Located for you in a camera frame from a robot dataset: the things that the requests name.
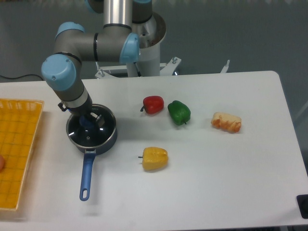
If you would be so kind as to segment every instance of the white table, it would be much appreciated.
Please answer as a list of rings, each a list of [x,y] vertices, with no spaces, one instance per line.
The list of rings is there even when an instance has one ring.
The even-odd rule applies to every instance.
[[[83,154],[70,142],[59,99],[45,82],[0,84],[1,98],[45,101],[33,159],[17,212],[0,212],[4,231],[168,231],[307,224],[296,196],[308,178],[275,72],[84,80],[93,102],[117,119],[118,139],[93,165],[90,199],[79,200]],[[141,113],[146,96],[165,108]],[[167,105],[191,109],[175,126]],[[230,134],[214,112],[242,118]],[[168,151],[168,166],[141,166],[143,149]]]

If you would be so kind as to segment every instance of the black object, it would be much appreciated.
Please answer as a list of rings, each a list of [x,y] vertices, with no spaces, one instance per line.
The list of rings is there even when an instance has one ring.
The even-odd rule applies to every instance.
[[[28,77],[28,76],[36,76],[38,78],[40,78],[40,80],[44,81],[42,76],[39,76],[37,74],[28,74],[28,75],[23,75],[23,76],[18,76],[18,77],[6,77],[6,76],[2,76],[0,75],[1,78],[5,78],[5,79],[18,79],[18,78],[24,78],[24,77]]]
[[[308,219],[308,195],[298,195],[296,199],[302,218]]]

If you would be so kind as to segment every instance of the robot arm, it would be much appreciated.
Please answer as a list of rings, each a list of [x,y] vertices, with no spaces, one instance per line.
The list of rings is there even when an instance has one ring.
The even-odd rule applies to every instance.
[[[72,22],[59,27],[54,55],[42,65],[47,84],[61,99],[60,108],[74,115],[91,113],[92,99],[80,78],[82,61],[135,63],[139,57],[139,37],[131,32],[132,0],[89,1],[104,9],[102,33],[85,33]]]

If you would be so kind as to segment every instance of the gray floor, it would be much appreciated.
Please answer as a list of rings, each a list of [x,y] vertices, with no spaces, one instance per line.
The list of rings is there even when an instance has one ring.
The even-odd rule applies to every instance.
[[[229,72],[280,75],[308,166],[308,111],[295,119],[308,100],[308,1],[154,0],[153,6],[167,24],[161,62],[181,58],[180,74],[218,73],[230,59]],[[103,16],[89,13],[83,0],[0,3],[0,75],[40,75],[57,29],[67,21],[99,32]],[[83,64],[82,78],[95,73],[94,63]]]

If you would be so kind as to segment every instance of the bread roll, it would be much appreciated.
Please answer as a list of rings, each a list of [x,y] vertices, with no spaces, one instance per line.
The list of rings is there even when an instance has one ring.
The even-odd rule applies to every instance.
[[[229,132],[238,132],[242,125],[242,119],[235,115],[216,112],[213,115],[211,124],[216,128],[221,128]]]

